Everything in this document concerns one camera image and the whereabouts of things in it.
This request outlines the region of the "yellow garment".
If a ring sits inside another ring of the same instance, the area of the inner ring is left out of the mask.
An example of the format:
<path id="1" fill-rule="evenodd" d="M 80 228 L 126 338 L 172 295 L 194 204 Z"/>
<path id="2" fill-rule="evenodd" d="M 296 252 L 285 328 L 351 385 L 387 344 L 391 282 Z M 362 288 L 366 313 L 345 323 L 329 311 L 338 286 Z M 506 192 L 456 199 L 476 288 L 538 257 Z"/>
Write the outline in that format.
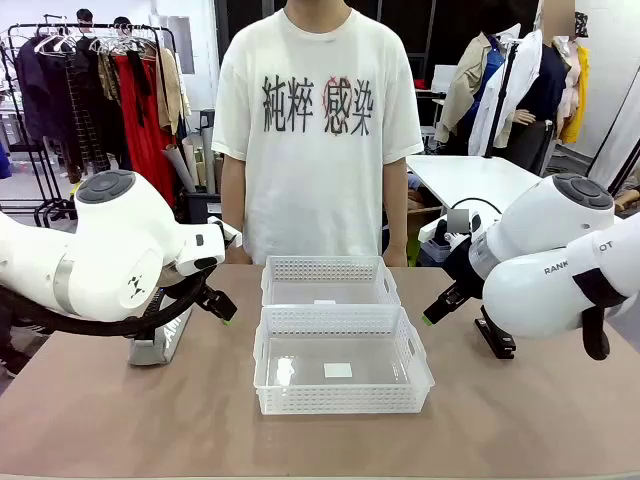
<path id="1" fill-rule="evenodd" d="M 563 123 L 563 128 L 559 134 L 559 138 L 564 144 L 572 144 L 578 141 L 586 113 L 588 98 L 590 77 L 589 50 L 579 44 L 575 44 L 575 46 L 580 66 L 580 74 L 576 86 L 573 88 L 576 92 L 576 95 L 572 96 L 572 99 L 575 100 L 571 106 L 573 112 Z"/>

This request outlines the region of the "grey paper roll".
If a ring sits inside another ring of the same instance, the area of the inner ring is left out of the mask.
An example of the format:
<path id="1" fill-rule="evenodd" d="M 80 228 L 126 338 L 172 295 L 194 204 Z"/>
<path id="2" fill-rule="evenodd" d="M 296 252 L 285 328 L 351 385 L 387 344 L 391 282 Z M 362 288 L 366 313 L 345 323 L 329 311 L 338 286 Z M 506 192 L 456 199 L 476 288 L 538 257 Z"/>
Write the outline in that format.
<path id="1" fill-rule="evenodd" d="M 195 193 L 196 187 L 193 178 L 187 168 L 187 165 L 179 148 L 175 144 L 169 144 L 165 147 L 163 154 L 173 165 L 185 190 L 189 193 Z"/>

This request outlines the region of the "white basket with caps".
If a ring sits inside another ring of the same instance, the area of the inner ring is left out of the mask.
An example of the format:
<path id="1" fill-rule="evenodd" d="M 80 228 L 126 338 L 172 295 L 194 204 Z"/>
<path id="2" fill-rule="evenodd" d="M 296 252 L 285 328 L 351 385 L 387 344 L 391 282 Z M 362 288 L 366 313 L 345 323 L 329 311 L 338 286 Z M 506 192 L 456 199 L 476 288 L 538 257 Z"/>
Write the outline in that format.
<path id="1" fill-rule="evenodd" d="M 450 254 L 450 244 L 445 239 L 447 220 L 438 219 L 423 226 L 418 233 L 419 261 L 422 266 L 439 266 Z"/>

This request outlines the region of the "grey CAMPUS pouch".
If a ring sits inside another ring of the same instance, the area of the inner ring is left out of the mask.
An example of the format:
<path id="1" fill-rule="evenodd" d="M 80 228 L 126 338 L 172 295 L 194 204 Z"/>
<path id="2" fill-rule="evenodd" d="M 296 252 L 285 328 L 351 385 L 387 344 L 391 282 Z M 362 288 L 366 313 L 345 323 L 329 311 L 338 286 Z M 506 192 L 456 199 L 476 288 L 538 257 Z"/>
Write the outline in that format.
<path id="1" fill-rule="evenodd" d="M 174 357 L 191 313 L 192 308 L 189 307 L 167 324 L 136 335 L 130 341 L 128 364 L 134 367 L 169 364 Z"/>

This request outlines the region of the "black plaid garment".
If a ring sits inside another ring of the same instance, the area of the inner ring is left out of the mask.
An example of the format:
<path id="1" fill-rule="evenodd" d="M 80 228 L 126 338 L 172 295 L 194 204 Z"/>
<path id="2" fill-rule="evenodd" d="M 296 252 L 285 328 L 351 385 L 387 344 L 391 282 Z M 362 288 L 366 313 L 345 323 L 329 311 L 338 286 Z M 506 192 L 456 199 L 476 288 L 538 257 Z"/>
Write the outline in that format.
<path id="1" fill-rule="evenodd" d="M 66 57 L 66 75 L 81 158 L 84 163 L 90 163 L 93 171 L 98 173 L 110 170 L 111 163 L 104 152 L 104 94 L 96 61 L 95 54 L 78 47 Z"/>

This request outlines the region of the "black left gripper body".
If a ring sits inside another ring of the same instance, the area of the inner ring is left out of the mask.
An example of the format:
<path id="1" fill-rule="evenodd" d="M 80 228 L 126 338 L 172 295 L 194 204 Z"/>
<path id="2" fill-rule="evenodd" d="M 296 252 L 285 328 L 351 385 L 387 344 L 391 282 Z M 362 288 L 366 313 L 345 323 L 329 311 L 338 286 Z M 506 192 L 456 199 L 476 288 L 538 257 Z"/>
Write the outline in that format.
<path id="1" fill-rule="evenodd" d="M 164 268 L 158 280 L 158 288 L 173 302 L 192 305 L 200 292 L 200 272 L 182 276 L 175 269 Z"/>

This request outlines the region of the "black stool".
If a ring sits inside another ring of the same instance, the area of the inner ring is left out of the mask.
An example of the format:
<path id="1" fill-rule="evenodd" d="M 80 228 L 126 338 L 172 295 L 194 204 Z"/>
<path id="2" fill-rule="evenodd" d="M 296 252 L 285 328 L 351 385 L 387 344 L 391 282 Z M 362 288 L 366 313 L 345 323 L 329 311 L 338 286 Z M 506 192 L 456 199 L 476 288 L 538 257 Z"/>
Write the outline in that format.
<path id="1" fill-rule="evenodd" d="M 205 149 L 212 149 L 212 135 L 215 120 L 214 109 L 203 109 L 200 111 L 199 116 L 199 131 L 202 137 L 203 147 Z"/>

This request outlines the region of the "dark jacket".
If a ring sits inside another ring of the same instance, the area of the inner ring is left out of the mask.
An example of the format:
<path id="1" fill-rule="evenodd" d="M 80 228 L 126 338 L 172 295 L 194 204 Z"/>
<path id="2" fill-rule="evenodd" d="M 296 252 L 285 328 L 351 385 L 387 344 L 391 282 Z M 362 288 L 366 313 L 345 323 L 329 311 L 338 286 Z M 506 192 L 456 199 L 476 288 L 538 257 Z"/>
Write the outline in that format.
<path id="1" fill-rule="evenodd" d="M 42 37 L 32 37 L 19 49 L 15 60 L 25 125 L 29 135 L 64 142 L 73 134 L 66 60 L 35 51 Z"/>

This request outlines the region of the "black stand pole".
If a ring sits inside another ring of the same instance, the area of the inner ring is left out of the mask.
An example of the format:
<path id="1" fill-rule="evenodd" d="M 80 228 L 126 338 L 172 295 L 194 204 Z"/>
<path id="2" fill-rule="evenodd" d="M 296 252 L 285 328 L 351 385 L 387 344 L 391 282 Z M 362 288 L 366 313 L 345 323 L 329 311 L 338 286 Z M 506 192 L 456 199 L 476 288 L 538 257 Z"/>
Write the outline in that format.
<path id="1" fill-rule="evenodd" d="M 503 109 L 504 109 L 504 104 L 505 104 L 505 101 L 506 101 L 506 98 L 507 98 L 508 84 L 509 84 L 509 80 L 510 80 L 510 77 L 511 77 L 513 64 L 514 64 L 515 59 L 517 57 L 517 51 L 518 51 L 519 44 L 520 44 L 519 40 L 514 40 L 510 44 L 510 48 L 509 48 L 509 51 L 508 51 L 507 59 L 506 59 L 506 61 L 504 63 L 504 73 L 503 73 L 503 76 L 502 76 L 500 90 L 498 92 L 497 104 L 496 104 L 496 108 L 495 108 L 495 111 L 494 111 L 494 116 L 493 116 L 493 120 L 492 120 L 492 124 L 491 124 L 489 137 L 488 137 L 488 140 L 487 140 L 487 145 L 486 145 L 485 154 L 484 154 L 485 158 L 492 158 L 493 157 L 493 150 L 494 150 L 494 146 L 495 146 L 495 138 L 496 138 L 496 135 L 502 130 L 502 127 L 500 126 L 501 115 L 502 115 L 502 112 L 503 112 Z"/>

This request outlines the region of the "black stapler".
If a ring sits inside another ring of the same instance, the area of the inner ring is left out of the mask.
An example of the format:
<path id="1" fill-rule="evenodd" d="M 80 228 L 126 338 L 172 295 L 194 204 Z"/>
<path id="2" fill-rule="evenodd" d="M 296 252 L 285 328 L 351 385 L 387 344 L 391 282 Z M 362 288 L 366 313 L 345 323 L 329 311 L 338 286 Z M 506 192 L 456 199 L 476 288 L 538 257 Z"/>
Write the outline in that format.
<path id="1" fill-rule="evenodd" d="M 482 317 L 477 318 L 474 323 L 494 356 L 500 360 L 513 359 L 516 351 L 514 338 L 492 321 L 485 306 L 480 307 L 480 312 Z"/>

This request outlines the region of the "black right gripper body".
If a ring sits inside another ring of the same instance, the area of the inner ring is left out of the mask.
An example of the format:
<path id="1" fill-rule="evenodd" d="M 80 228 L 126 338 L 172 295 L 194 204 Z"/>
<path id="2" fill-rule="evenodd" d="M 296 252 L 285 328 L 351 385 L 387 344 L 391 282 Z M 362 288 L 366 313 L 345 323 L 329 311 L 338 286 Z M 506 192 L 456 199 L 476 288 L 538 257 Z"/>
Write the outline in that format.
<path id="1" fill-rule="evenodd" d="M 454 281 L 456 290 L 466 298 L 482 298 L 483 279 L 476 273 L 469 259 L 470 239 L 452 248 L 444 261 L 444 271 Z"/>

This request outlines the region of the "beige hanging garment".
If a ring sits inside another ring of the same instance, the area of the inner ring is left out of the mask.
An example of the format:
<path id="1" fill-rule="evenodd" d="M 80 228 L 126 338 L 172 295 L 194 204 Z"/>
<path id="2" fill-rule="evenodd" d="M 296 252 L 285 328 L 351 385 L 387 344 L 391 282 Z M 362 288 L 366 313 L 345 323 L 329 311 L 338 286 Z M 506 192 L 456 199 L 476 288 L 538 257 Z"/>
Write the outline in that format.
<path id="1" fill-rule="evenodd" d="M 179 59 L 169 48 L 161 47 L 156 57 L 156 86 L 160 126 L 176 135 L 179 121 L 187 119 L 191 107 Z"/>

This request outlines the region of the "black white-striped sneaker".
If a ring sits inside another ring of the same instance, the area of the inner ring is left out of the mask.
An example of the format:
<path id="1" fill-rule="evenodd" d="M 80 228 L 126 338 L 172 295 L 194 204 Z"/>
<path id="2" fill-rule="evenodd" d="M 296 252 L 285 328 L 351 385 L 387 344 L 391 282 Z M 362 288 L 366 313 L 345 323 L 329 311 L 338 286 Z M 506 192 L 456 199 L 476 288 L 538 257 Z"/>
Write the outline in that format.
<path id="1" fill-rule="evenodd" d="M 30 360 L 29 355 L 15 350 L 12 345 L 0 346 L 0 367 L 11 378 L 15 378 Z"/>

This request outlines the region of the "person's right forearm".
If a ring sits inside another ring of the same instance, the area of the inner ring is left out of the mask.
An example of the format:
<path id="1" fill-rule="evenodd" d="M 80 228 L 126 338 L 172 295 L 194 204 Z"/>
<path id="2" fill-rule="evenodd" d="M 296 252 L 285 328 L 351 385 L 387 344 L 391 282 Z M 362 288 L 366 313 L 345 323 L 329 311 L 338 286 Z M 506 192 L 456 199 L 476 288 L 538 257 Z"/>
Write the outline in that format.
<path id="1" fill-rule="evenodd" d="M 245 162 L 225 155 L 221 178 L 222 219 L 244 232 L 246 200 Z"/>

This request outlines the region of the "brown cardboard box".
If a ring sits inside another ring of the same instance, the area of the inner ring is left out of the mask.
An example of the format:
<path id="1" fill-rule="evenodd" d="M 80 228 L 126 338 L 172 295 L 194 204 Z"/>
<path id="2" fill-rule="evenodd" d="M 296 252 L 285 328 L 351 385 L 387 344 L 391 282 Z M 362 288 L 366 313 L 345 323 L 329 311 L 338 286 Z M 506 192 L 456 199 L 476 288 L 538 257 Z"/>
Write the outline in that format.
<path id="1" fill-rule="evenodd" d="M 412 208 L 407 212 L 407 252 L 411 253 L 418 246 L 418 233 L 420 229 L 437 220 L 442 214 L 442 207 Z"/>

